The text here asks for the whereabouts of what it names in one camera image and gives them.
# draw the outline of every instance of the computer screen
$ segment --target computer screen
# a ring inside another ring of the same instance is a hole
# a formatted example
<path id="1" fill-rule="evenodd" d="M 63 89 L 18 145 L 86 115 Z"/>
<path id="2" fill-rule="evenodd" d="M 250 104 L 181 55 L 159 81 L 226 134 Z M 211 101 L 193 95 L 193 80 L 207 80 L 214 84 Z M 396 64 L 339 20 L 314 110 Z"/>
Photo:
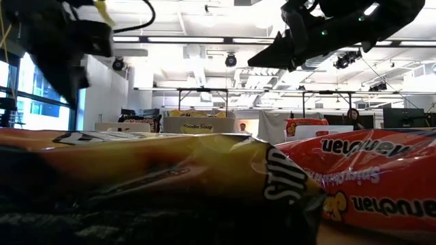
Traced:
<path id="1" fill-rule="evenodd" d="M 427 127 L 424 109 L 384 108 L 383 123 L 385 129 Z"/>

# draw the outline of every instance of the person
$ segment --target person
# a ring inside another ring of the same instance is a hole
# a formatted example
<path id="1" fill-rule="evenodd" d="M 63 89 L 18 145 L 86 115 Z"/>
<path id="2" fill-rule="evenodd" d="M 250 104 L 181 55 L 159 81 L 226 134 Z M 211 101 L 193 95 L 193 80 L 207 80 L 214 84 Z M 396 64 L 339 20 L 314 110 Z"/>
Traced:
<path id="1" fill-rule="evenodd" d="M 245 123 L 241 123 L 241 124 L 239 124 L 239 128 L 240 128 L 239 133 L 248 133 L 248 134 L 250 134 L 249 132 L 247 132 L 247 131 L 245 130 L 245 127 L 246 127 Z"/>
<path id="2" fill-rule="evenodd" d="M 362 130 L 365 129 L 363 125 L 360 123 L 360 115 L 359 111 L 357 109 L 350 109 L 347 113 L 347 123 L 350 123 L 353 125 L 353 130 Z"/>

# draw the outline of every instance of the chip bag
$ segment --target chip bag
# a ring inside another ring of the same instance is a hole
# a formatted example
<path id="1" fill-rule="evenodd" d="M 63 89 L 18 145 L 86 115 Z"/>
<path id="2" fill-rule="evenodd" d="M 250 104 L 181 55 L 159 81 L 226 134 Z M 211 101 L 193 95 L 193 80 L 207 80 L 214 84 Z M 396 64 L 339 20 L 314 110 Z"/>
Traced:
<path id="1" fill-rule="evenodd" d="M 328 193 L 325 219 L 436 241 L 436 133 L 365 130 L 276 146 Z"/>
<path id="2" fill-rule="evenodd" d="M 312 119 L 312 118 L 291 118 L 286 119 L 286 135 L 288 137 L 295 136 L 295 130 L 298 125 L 328 125 L 326 119 Z"/>
<path id="3" fill-rule="evenodd" d="M 324 191 L 246 135 L 0 129 L 0 154 L 2 244 L 315 244 Z"/>

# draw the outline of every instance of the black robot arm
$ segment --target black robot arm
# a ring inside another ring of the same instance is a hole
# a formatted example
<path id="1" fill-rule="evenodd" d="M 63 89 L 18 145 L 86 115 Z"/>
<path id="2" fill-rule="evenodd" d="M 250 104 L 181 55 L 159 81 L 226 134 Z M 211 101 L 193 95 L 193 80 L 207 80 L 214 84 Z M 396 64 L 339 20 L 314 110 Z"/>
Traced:
<path id="1" fill-rule="evenodd" d="M 321 11 L 331 18 L 314 17 L 305 0 L 288 1 L 282 19 L 288 25 L 283 35 L 248 61 L 252 67 L 294 71 L 307 59 L 362 43 L 368 52 L 409 23 L 424 7 L 425 0 L 319 0 Z M 372 5 L 371 14 L 366 13 Z"/>

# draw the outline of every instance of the security camera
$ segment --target security camera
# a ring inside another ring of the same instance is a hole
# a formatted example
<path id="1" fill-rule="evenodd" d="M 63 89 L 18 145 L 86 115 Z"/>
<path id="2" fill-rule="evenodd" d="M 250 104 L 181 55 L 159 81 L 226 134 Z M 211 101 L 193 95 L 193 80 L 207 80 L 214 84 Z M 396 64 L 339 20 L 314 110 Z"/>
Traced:
<path id="1" fill-rule="evenodd" d="M 125 69 L 125 63 L 123 57 L 116 57 L 114 63 L 112 64 L 114 71 L 123 71 Z"/>
<path id="2" fill-rule="evenodd" d="M 226 67 L 233 67 L 237 63 L 236 57 L 234 54 L 228 54 L 227 58 L 225 58 L 225 66 Z"/>

